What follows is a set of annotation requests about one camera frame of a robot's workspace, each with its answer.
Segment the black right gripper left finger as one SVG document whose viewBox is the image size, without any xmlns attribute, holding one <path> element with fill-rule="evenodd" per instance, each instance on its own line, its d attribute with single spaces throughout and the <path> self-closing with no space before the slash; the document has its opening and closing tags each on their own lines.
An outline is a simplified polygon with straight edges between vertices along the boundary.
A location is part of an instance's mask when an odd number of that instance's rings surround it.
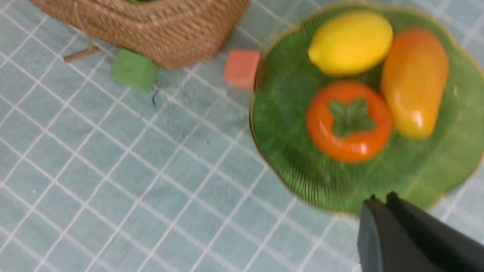
<svg viewBox="0 0 484 272">
<path fill-rule="evenodd" d="M 374 195 L 362 205 L 357 249 L 363 272 L 442 272 Z"/>
</svg>

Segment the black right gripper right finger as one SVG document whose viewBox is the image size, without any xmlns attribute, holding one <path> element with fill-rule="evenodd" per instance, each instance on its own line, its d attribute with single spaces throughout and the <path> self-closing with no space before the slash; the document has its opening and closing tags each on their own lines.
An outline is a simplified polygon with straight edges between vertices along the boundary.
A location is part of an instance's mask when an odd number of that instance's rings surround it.
<svg viewBox="0 0 484 272">
<path fill-rule="evenodd" d="M 442 272 L 482 272 L 483 245 L 448 226 L 395 192 L 386 206 L 419 250 Z"/>
</svg>

